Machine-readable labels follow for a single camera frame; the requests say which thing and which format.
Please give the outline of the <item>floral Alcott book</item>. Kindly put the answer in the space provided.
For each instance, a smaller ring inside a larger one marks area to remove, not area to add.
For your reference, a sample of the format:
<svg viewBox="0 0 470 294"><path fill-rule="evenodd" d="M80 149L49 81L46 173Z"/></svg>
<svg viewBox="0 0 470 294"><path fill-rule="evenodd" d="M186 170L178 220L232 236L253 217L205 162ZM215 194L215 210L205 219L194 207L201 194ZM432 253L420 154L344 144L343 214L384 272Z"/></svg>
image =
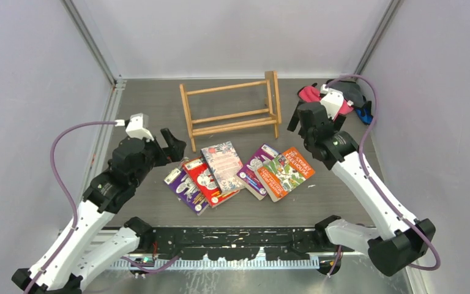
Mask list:
<svg viewBox="0 0 470 294"><path fill-rule="evenodd" d="M237 177L237 172L242 168L242 161L231 141L201 148L201 154L223 194L244 188Z"/></svg>

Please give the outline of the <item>orange treehouse book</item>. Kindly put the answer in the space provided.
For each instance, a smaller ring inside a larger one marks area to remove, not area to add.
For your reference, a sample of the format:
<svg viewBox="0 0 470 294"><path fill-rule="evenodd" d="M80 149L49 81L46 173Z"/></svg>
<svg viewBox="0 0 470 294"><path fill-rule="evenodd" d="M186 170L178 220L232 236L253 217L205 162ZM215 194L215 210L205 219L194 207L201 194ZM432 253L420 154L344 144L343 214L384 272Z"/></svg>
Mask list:
<svg viewBox="0 0 470 294"><path fill-rule="evenodd" d="M314 174L313 167L295 147L278 154L255 172L273 202L285 198Z"/></svg>

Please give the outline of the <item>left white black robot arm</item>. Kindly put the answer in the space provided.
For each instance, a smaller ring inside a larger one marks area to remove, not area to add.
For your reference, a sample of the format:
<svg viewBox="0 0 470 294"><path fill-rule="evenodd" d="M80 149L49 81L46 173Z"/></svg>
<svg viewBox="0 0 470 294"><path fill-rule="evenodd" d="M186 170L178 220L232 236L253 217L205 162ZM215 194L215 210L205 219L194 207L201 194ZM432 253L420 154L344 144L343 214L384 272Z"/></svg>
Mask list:
<svg viewBox="0 0 470 294"><path fill-rule="evenodd" d="M82 293L113 262L154 245L152 227L133 217L115 235L86 252L91 241L135 194L155 167L180 162L186 143L161 129L167 146L146 134L125 137L108 167L96 176L76 206L72 219L44 256L30 268L17 269L12 282L24 293Z"/></svg>

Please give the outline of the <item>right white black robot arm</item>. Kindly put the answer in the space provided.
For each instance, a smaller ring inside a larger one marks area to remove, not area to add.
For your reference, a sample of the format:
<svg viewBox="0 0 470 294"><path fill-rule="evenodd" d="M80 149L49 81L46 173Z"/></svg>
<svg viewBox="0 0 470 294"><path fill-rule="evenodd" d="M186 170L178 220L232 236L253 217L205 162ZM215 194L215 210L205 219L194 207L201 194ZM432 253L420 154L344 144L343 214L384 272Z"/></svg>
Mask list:
<svg viewBox="0 0 470 294"><path fill-rule="evenodd" d="M298 102L288 130L299 131L305 149L335 174L365 209L373 227L352 224L329 216L315 225L315 243L325 252L343 246L365 254L385 276L393 276L427 251L436 253L431 241L436 227L419 219L388 190L367 162L349 133L338 130L320 102Z"/></svg>

